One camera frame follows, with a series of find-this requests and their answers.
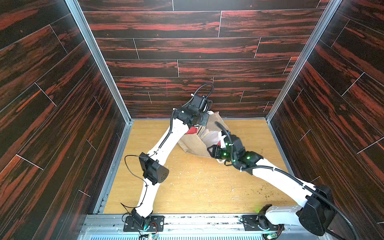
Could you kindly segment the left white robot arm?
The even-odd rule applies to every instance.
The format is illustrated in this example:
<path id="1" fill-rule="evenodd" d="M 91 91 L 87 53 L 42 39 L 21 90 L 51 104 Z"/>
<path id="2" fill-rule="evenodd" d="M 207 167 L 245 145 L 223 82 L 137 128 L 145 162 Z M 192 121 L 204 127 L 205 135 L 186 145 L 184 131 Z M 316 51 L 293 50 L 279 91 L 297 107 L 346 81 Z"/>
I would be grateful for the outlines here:
<path id="1" fill-rule="evenodd" d="M 132 216 L 137 221 L 150 218 L 157 191 L 169 174 L 165 167 L 168 156 L 191 127 L 207 124 L 212 103 L 207 96 L 194 94 L 186 104 L 173 109 L 170 126 L 157 144 L 148 153 L 139 155 L 144 183 L 138 206 L 132 210 Z"/>

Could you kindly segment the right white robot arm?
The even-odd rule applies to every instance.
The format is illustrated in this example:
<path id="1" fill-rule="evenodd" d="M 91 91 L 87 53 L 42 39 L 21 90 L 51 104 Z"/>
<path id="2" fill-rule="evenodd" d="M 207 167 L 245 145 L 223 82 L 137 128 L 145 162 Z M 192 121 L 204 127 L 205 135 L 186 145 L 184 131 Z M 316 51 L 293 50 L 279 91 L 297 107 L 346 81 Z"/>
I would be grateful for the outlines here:
<path id="1" fill-rule="evenodd" d="M 329 205 L 333 202 L 330 188 L 300 180 L 279 169 L 261 155 L 246 151 L 235 136 L 224 137 L 218 145 L 207 148 L 212 158 L 231 163 L 240 172 L 258 177 L 296 202 L 295 206 L 278 207 L 265 205 L 258 213 L 256 222 L 264 231 L 282 231 L 284 225 L 302 226 L 311 234 L 324 235 L 336 215 Z"/>

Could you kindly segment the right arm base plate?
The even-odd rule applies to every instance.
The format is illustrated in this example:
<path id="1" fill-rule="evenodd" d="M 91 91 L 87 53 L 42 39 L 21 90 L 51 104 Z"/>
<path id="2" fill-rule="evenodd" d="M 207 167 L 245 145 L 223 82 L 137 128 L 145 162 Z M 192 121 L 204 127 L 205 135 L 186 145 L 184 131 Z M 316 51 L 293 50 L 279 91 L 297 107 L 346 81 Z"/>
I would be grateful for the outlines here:
<path id="1" fill-rule="evenodd" d="M 284 225 L 273 225 L 266 217 L 259 215 L 243 215 L 239 221 L 243 224 L 245 231 L 282 232 L 285 229 Z"/>

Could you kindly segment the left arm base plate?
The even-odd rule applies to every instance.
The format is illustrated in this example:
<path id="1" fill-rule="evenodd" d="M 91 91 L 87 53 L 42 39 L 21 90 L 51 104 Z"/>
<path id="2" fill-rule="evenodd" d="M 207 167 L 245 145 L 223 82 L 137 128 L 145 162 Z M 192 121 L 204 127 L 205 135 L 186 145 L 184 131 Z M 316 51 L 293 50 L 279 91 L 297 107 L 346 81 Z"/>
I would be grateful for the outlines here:
<path id="1" fill-rule="evenodd" d="M 164 230 L 165 216 L 151 215 L 145 219 L 127 216 L 123 232 L 162 232 Z"/>

